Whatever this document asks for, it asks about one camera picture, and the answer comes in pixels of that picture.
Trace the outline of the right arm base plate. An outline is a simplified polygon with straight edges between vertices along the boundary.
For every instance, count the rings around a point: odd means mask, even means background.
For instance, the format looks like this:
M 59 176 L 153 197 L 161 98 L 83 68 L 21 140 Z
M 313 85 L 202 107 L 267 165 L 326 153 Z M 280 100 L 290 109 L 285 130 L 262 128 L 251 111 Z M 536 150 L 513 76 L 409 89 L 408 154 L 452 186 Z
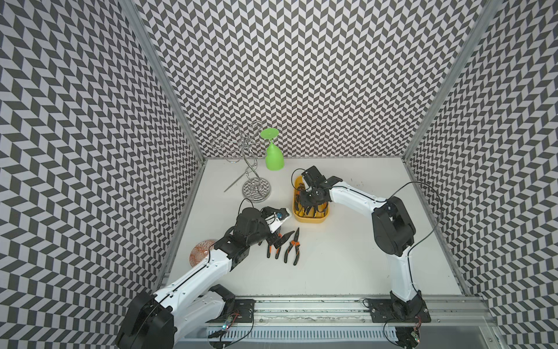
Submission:
M 403 302 L 398 299 L 370 299 L 369 313 L 373 323 L 397 322 L 428 324 L 432 321 L 427 304 L 419 296 Z

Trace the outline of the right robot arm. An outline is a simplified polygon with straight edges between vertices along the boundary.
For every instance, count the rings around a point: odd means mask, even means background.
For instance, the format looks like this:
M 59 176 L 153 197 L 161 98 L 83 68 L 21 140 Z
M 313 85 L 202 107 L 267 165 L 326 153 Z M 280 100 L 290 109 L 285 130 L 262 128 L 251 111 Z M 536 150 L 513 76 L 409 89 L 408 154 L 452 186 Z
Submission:
M 302 180 L 305 188 L 299 191 L 299 200 L 303 207 L 333 202 L 371 219 L 374 241 L 387 256 L 392 278 L 391 311 L 395 318 L 404 321 L 418 316 L 424 303 L 413 281 L 410 259 L 416 227 L 403 201 L 396 196 L 378 198 L 336 176 L 325 178 L 306 171 Z

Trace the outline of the yellow storage box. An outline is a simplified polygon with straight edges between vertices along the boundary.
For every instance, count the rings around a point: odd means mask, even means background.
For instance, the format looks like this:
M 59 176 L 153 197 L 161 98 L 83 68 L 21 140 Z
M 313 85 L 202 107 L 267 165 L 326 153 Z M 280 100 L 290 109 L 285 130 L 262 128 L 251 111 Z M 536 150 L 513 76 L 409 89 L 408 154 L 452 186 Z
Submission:
M 294 182 L 294 199 L 292 204 L 292 211 L 294 213 L 294 218 L 303 223 L 320 224 L 322 223 L 329 214 L 329 204 L 321 204 L 318 206 L 311 206 L 305 208 L 301 205 L 299 200 L 299 195 L 301 193 L 300 189 L 305 189 L 305 183 L 302 176 L 298 176 Z

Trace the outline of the orange black long-nose pliers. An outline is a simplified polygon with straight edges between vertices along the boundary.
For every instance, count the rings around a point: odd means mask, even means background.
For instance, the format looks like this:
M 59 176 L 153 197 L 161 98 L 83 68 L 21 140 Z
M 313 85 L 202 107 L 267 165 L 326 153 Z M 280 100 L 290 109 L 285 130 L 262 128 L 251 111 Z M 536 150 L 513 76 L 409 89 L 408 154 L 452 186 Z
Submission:
M 287 263 L 289 261 L 289 255 L 291 253 L 292 250 L 295 251 L 295 255 L 294 255 L 294 266 L 297 266 L 299 263 L 299 256 L 300 256 L 300 251 L 299 251 L 299 247 L 300 247 L 300 242 L 299 242 L 299 232 L 300 229 L 298 228 L 295 233 L 294 233 L 294 237 L 293 239 L 290 241 L 289 243 L 289 247 L 287 248 L 284 257 L 283 257 L 283 261 L 284 263 Z

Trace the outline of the orange black combination pliers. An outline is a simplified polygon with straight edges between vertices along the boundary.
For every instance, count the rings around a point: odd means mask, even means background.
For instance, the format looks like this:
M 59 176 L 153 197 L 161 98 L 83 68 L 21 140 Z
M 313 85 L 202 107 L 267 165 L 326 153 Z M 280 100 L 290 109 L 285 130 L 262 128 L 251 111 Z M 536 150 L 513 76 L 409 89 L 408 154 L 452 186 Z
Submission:
M 281 247 L 290 239 L 290 237 L 294 234 L 294 231 L 290 231 L 286 234 L 281 234 L 278 232 L 275 232 L 272 234 L 272 236 L 270 238 L 267 238 L 267 258 L 271 258 L 271 254 L 272 254 L 272 249 L 275 248 L 276 249 L 276 259 L 279 258 L 279 254 L 281 251 Z

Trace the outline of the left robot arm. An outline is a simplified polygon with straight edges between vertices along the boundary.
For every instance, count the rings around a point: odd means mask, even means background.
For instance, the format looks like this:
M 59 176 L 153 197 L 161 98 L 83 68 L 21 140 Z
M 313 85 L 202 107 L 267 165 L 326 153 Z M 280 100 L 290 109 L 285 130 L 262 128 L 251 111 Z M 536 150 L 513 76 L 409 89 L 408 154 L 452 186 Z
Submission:
M 234 296 L 217 281 L 245 260 L 251 246 L 261 241 L 274 247 L 284 244 L 278 231 L 290 216 L 287 208 L 243 209 L 200 263 L 152 294 L 137 294 L 116 335 L 116 347 L 173 348 L 193 330 L 219 318 Z

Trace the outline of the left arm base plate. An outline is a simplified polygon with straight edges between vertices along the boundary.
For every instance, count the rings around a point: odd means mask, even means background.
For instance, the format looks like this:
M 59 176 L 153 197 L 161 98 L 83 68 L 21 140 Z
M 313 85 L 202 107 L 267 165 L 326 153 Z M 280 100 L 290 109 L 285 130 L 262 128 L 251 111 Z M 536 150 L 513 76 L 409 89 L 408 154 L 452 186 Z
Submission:
M 235 324 L 251 323 L 254 320 L 255 305 L 256 301 L 254 299 L 227 300 L 220 317 L 216 318 L 216 321 L 225 323 L 225 320 L 229 316 L 232 316 L 233 318 L 236 318 L 234 321 Z

